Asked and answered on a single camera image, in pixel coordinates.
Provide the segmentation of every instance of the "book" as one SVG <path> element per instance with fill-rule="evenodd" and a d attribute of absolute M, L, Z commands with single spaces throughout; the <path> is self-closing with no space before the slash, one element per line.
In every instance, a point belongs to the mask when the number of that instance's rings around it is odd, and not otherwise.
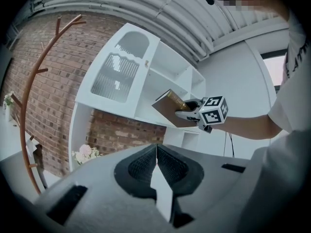
<path fill-rule="evenodd" d="M 176 116 L 176 111 L 191 111 L 184 101 L 171 89 L 155 100 L 152 105 L 168 121 L 178 128 L 195 127 L 196 122 L 188 121 Z"/>

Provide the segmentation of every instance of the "vase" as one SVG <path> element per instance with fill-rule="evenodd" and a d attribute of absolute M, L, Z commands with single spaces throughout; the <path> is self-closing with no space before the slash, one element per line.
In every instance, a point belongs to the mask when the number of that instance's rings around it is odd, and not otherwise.
<path fill-rule="evenodd" d="M 12 110 L 12 106 L 7 105 L 5 108 L 5 121 L 6 122 L 11 121 L 11 110 Z"/>

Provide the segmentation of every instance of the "white t-shirt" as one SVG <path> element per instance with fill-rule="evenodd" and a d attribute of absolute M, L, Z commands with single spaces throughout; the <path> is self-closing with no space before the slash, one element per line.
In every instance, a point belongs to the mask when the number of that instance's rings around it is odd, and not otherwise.
<path fill-rule="evenodd" d="M 268 116 L 287 132 L 311 129 L 311 49 L 302 25 L 290 11 L 283 82 Z"/>

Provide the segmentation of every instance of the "person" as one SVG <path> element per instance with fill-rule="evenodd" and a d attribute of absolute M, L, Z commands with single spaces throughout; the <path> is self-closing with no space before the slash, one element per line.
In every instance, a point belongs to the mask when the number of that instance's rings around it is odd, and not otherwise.
<path fill-rule="evenodd" d="M 309 40 L 293 12 L 281 0 L 235 0 L 235 5 L 278 13 L 289 24 L 288 50 L 283 81 L 277 99 L 266 115 L 253 118 L 227 117 L 224 124 L 212 125 L 249 139 L 271 139 L 281 130 L 291 133 L 311 127 L 311 60 Z"/>

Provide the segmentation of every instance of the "black slot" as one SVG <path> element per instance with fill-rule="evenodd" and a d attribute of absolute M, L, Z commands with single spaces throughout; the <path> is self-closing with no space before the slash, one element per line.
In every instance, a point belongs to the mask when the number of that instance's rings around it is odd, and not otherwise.
<path fill-rule="evenodd" d="M 55 222 L 64 225 L 67 218 L 83 197 L 87 188 L 81 185 L 73 186 L 47 213 Z"/>
<path fill-rule="evenodd" d="M 235 172 L 238 172 L 238 173 L 243 173 L 244 170 L 245 170 L 245 167 L 243 167 L 243 166 L 236 166 L 236 165 L 227 164 L 227 163 L 223 164 L 222 168 L 225 168 L 225 169 L 228 169 L 228 170 L 231 170 L 231 171 L 235 171 Z"/>

